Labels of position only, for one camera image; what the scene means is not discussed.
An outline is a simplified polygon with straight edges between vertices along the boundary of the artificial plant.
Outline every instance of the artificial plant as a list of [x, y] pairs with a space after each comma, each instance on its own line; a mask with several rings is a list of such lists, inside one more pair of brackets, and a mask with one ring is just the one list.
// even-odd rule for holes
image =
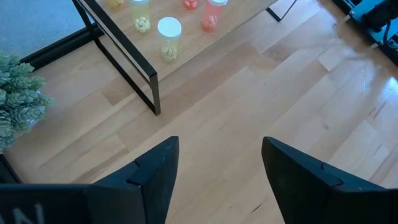
[[0, 52], [0, 154], [14, 143], [15, 135], [28, 133], [32, 123], [44, 119], [53, 99], [39, 89], [44, 78], [30, 76], [33, 67], [15, 55]]

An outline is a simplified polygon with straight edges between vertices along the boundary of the wooden floor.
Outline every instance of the wooden floor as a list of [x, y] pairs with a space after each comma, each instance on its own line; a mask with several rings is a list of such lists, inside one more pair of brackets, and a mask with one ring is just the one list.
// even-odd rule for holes
[[88, 44], [36, 72], [56, 105], [6, 156], [25, 182], [89, 183], [177, 135], [167, 223], [283, 223], [264, 136], [398, 187], [398, 69], [343, 18], [329, 0], [260, 13], [161, 81], [158, 117]]

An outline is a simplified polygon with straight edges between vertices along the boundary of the gray carpet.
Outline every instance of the gray carpet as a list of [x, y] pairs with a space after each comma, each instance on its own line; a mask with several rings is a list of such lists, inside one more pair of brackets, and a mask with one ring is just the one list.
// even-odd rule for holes
[[83, 26], [71, 0], [0, 0], [0, 50], [20, 57]]

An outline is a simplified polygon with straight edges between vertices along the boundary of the clear plastic jar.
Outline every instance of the clear plastic jar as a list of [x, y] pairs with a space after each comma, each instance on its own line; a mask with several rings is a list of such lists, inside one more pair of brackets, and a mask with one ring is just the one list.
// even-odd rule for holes
[[223, 8], [228, 0], [206, 0], [205, 15], [201, 22], [201, 28], [205, 32], [214, 32], [218, 19], [223, 12]]
[[194, 10], [198, 7], [197, 0], [182, 0], [182, 5], [185, 9]]
[[107, 0], [111, 9], [117, 9], [124, 4], [124, 0]]
[[136, 31], [146, 33], [150, 30], [149, 0], [130, 0], [132, 19]]
[[178, 39], [182, 32], [181, 23], [173, 17], [165, 17], [159, 21], [157, 30], [162, 38], [160, 57], [167, 63], [175, 61], [178, 55]]

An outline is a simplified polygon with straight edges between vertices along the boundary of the white jar lid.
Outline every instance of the white jar lid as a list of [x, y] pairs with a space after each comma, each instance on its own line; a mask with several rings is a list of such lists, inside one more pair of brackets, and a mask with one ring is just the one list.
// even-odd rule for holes
[[181, 23], [173, 17], [165, 17], [157, 24], [159, 34], [168, 40], [177, 40], [181, 36]]
[[228, 0], [208, 0], [214, 6], [225, 6]]
[[139, 5], [147, 4], [148, 2], [149, 0], [130, 0], [130, 3], [139, 4]]

